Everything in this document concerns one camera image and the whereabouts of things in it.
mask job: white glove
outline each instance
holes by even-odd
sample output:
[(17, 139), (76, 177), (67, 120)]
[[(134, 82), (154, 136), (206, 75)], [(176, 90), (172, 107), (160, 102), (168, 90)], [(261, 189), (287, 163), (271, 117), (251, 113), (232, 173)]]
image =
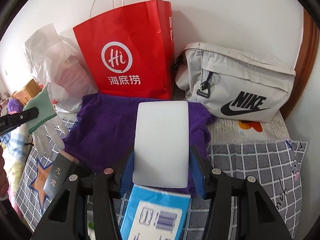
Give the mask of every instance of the white glove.
[(70, 99), (67, 91), (55, 84), (47, 83), (42, 92), (40, 92), (35, 98), (31, 99), (23, 110), (26, 110), (31, 107), (37, 107), (39, 110), (39, 115), (33, 123), (32, 121), (27, 122), (28, 131), (32, 132), (33, 142), (36, 146), (37, 152), (41, 156), (46, 156), (47, 158), (52, 157), (52, 149), (50, 146), (50, 139), (47, 137), (47, 133), (52, 139), (52, 141), (57, 145), (60, 150), (64, 149), (64, 143), (59, 136), (57, 130), (54, 127), (54, 124), (65, 134), (68, 135), (69, 130), (63, 124), (62, 120), (56, 115), (55, 109), (52, 105), (52, 100), (62, 100), (68, 101)]

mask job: person's hand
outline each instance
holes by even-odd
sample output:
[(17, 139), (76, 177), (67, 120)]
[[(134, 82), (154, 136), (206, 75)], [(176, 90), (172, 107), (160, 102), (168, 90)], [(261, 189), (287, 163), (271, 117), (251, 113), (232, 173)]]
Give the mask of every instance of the person's hand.
[(2, 157), (3, 149), (0, 146), (0, 197), (5, 197), (9, 189), (7, 173), (4, 170), (4, 159)]

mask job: zipper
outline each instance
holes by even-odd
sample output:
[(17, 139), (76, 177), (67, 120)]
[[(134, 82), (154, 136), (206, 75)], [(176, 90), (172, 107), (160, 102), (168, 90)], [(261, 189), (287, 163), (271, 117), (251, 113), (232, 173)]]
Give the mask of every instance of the zipper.
[(204, 97), (204, 98), (209, 98), (210, 97), (210, 79), (213, 75), (213, 72), (209, 71), (208, 77), (206, 81), (202, 82), (199, 89), (197, 90), (197, 95)]

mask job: red paper bag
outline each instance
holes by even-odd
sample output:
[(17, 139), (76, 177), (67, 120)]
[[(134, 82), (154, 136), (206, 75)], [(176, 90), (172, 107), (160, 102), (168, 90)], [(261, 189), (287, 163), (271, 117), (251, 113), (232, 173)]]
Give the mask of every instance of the red paper bag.
[(101, 93), (170, 99), (171, 3), (151, 0), (102, 13), (73, 28)]

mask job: orange star pattern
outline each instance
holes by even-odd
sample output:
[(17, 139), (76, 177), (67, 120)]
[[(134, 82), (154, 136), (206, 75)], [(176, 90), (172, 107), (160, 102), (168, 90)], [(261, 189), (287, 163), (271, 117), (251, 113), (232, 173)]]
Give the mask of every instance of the orange star pattern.
[(39, 203), (40, 203), (40, 208), (42, 213), (43, 213), (44, 201), (46, 197), (48, 197), (46, 192), (43, 190), (43, 187), (44, 187), (45, 181), (47, 180), (49, 172), (51, 170), (52, 164), (53, 163), (49, 164), (46, 167), (43, 167), (41, 163), (37, 160), (37, 168), (38, 168), (37, 175), (35, 180), (31, 182), (31, 184), (29, 185), (31, 189), (38, 192), (38, 198), (39, 198)]

